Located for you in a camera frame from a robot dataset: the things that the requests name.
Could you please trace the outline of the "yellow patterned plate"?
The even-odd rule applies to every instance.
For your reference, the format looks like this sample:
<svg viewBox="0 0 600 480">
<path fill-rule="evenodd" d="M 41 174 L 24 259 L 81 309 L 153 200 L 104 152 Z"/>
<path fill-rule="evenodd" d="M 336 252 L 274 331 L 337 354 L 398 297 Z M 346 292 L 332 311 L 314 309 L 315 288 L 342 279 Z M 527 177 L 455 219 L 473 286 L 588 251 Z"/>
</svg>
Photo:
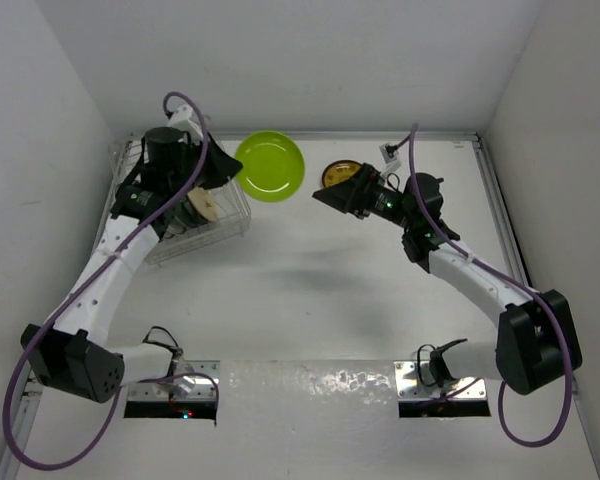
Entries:
<svg viewBox="0 0 600 480">
<path fill-rule="evenodd" d="M 337 160 L 330 163 L 323 171 L 321 185 L 323 188 L 329 188 L 341 182 L 349 180 L 357 173 L 362 164 L 354 160 Z"/>
</svg>

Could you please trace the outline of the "cream patterned plate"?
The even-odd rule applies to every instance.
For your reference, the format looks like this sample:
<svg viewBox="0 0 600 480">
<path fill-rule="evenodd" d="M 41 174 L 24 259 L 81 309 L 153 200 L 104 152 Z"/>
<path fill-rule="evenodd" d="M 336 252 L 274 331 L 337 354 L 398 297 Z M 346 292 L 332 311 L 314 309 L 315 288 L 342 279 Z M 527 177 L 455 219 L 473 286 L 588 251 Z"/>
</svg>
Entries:
<svg viewBox="0 0 600 480">
<path fill-rule="evenodd" d="M 219 219 L 217 203 L 207 190 L 196 187 L 187 194 L 187 200 L 193 209 L 209 222 Z"/>
</svg>

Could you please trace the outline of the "lime green plate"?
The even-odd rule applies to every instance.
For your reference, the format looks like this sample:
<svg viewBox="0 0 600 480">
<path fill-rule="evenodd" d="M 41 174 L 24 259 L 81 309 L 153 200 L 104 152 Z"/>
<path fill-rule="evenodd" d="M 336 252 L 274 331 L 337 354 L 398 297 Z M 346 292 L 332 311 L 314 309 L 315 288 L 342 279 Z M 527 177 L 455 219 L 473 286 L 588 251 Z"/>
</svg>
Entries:
<svg viewBox="0 0 600 480">
<path fill-rule="evenodd" d="M 278 203 L 291 198 L 305 176 L 304 156 L 297 144 L 278 131 L 259 131 L 247 136 L 234 158 L 243 168 L 237 175 L 242 190 L 252 199 Z"/>
</svg>

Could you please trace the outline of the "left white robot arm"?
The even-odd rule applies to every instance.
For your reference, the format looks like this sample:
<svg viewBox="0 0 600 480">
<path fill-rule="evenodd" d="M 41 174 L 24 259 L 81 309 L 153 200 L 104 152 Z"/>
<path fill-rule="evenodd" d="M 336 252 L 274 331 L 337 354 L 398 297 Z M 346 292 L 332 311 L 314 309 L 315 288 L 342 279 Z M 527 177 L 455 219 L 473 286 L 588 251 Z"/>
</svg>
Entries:
<svg viewBox="0 0 600 480">
<path fill-rule="evenodd" d="M 123 385 L 170 372 L 175 347 L 145 340 L 136 347 L 108 348 L 114 313 L 135 272 L 181 212 L 183 197 L 196 187 L 222 187 L 242 168 L 214 139 L 196 142 L 173 127 L 144 134 L 68 307 L 51 315 L 51 327 L 30 324 L 21 335 L 42 385 L 105 403 Z"/>
</svg>

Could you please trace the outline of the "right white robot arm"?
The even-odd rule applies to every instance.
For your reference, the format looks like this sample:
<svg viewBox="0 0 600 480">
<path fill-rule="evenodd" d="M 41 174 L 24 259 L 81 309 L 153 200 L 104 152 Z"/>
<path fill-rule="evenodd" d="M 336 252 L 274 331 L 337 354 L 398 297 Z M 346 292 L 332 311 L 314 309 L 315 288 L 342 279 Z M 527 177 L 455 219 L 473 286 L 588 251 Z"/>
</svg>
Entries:
<svg viewBox="0 0 600 480">
<path fill-rule="evenodd" d="M 417 173 L 403 191 L 386 187 L 369 164 L 349 179 L 317 190 L 313 198 L 341 213 L 364 219 L 377 215 L 402 228 L 407 258 L 452 285 L 495 325 L 497 340 L 487 349 L 485 376 L 503 380 L 528 395 L 583 363 L 573 317 L 556 290 L 524 292 L 495 275 L 442 220 L 441 179 Z"/>
</svg>

